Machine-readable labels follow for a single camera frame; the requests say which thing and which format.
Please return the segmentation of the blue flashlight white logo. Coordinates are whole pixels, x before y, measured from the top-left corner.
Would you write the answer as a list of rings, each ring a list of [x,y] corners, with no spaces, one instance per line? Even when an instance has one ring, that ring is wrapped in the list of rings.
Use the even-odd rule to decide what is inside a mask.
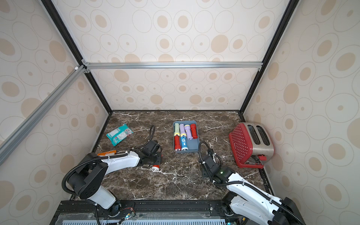
[[[187,138],[185,136],[181,136],[181,150],[182,151],[187,151],[188,150]]]

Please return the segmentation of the blue plastic storage box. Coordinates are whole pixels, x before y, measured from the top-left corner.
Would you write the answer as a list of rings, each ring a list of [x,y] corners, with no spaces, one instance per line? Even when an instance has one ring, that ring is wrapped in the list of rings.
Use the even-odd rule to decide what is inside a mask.
[[[179,124],[184,124],[184,125],[191,125],[191,124],[196,124],[197,126],[197,122],[196,121],[175,121],[173,123],[173,148],[174,148],[174,124],[175,123],[179,123]],[[197,139],[192,139],[192,140],[188,140],[187,139],[187,146],[188,146],[188,150],[187,151],[176,151],[177,153],[195,153],[195,152],[198,152],[199,148],[198,148],[198,145],[199,145],[199,142],[200,142],[200,135],[199,135],[199,131],[198,131],[198,126],[197,126],[197,135],[198,135],[198,138]]]

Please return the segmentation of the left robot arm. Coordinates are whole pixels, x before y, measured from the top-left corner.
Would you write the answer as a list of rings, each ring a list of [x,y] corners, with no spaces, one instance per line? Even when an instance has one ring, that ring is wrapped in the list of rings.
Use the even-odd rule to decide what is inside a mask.
[[[67,172],[61,182],[63,190],[82,200],[90,200],[105,210],[114,208],[117,198],[102,186],[105,176],[133,167],[159,166],[162,147],[157,141],[149,141],[145,146],[104,156],[87,154],[83,160]]]

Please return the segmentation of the teal snack packet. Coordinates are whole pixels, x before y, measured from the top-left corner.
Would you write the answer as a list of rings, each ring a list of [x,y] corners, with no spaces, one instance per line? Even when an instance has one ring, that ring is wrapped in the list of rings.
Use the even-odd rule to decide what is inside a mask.
[[[106,136],[111,141],[112,145],[116,146],[124,139],[131,136],[133,133],[134,133],[133,130],[130,127],[128,127],[127,124],[123,124],[122,126],[107,133]]]

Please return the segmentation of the red and silver toaster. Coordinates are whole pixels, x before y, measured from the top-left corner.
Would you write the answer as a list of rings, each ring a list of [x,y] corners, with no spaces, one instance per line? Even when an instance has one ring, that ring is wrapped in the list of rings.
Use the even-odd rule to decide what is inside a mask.
[[[229,134],[229,140],[240,168],[263,169],[275,152],[268,132],[259,123],[239,123]]]

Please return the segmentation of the black front base frame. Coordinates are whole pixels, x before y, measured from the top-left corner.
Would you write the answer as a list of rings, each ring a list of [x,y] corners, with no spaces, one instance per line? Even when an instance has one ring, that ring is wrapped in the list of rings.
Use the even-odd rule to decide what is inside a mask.
[[[245,225],[221,200],[125,200],[114,209],[85,201],[62,201],[52,225]]]

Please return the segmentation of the horizontal aluminium rail back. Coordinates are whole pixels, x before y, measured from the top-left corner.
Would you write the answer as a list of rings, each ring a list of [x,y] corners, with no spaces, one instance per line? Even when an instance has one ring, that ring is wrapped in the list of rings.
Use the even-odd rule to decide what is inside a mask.
[[[85,63],[88,69],[189,69],[189,68],[261,68],[260,61],[229,62],[142,62]]]

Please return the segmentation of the orange snack packet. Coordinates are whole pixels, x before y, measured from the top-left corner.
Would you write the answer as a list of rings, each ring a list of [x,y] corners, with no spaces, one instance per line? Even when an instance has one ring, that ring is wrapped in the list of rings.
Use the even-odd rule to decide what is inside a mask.
[[[103,153],[99,153],[98,156],[99,157],[104,157],[104,156],[113,156],[117,153],[117,151],[107,151],[107,152],[103,152]]]

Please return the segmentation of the diagonal aluminium rail left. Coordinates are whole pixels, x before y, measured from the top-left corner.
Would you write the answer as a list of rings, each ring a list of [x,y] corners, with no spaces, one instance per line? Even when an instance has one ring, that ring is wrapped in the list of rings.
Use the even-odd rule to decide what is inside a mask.
[[[85,72],[85,66],[77,66],[64,79],[59,86],[43,101],[41,104],[18,126],[14,132],[1,144],[1,164],[3,164],[18,145],[27,137],[39,121],[49,112],[49,110],[56,104],[65,91],[74,83],[74,81]]]

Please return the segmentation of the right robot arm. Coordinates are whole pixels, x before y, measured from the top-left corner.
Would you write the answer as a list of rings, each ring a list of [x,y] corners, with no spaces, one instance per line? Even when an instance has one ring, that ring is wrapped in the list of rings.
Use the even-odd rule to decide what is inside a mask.
[[[259,225],[306,224],[292,199],[281,199],[262,191],[233,169],[222,166],[220,162],[216,163],[215,158],[215,154],[200,156],[199,162],[213,185],[226,188],[235,194],[229,203],[231,212]]]

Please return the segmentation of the red flashlight white logo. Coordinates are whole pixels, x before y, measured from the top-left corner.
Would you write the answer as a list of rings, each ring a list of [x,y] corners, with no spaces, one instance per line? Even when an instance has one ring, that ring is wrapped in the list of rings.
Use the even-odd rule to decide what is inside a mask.
[[[180,143],[180,137],[178,135],[174,136],[174,149],[176,151],[181,151],[182,150],[182,146]]]

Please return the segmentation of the light green flashlight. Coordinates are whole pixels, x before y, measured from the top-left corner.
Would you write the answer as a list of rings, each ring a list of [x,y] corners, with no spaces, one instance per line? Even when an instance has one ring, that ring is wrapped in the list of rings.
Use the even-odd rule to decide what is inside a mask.
[[[174,136],[179,136],[179,137],[181,136],[179,123],[174,124]]]

